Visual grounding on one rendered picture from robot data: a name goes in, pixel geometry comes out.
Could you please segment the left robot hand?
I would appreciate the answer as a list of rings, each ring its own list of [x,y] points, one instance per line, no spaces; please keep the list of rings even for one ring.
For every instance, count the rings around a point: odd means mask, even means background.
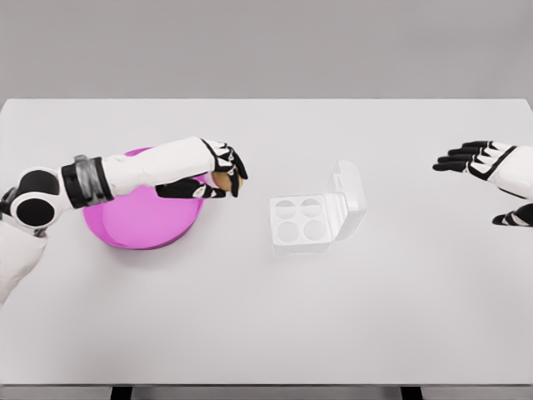
[[[226,175],[230,181],[228,192],[236,198],[240,181],[248,179],[242,159],[225,142],[187,137],[155,147],[152,152],[161,164],[155,186],[161,198],[224,198],[226,190],[196,180],[197,176],[208,173]]]

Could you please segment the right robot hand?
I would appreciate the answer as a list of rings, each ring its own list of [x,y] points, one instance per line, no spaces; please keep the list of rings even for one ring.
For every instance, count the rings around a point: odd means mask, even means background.
[[[533,146],[497,141],[465,142],[437,158],[437,172],[466,173],[528,203],[492,219],[497,226],[533,228]]]

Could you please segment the clear plastic egg box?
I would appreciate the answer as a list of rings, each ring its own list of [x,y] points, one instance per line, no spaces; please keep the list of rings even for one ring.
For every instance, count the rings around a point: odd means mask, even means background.
[[[360,173],[353,163],[339,160],[323,194],[273,197],[269,210],[276,256],[325,253],[350,237],[366,213]]]

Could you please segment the pink round bowl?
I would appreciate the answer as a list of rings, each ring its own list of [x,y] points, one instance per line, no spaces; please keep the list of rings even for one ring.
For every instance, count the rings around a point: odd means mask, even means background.
[[[184,236],[201,213],[201,198],[163,198],[153,187],[140,186],[82,210],[88,229],[115,248],[151,250]]]

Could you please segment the brown egg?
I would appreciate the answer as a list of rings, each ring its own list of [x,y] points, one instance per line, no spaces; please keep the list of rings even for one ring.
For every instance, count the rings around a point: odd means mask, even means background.
[[[229,193],[237,193],[242,183],[241,176],[236,170],[212,172],[212,180],[221,190]]]

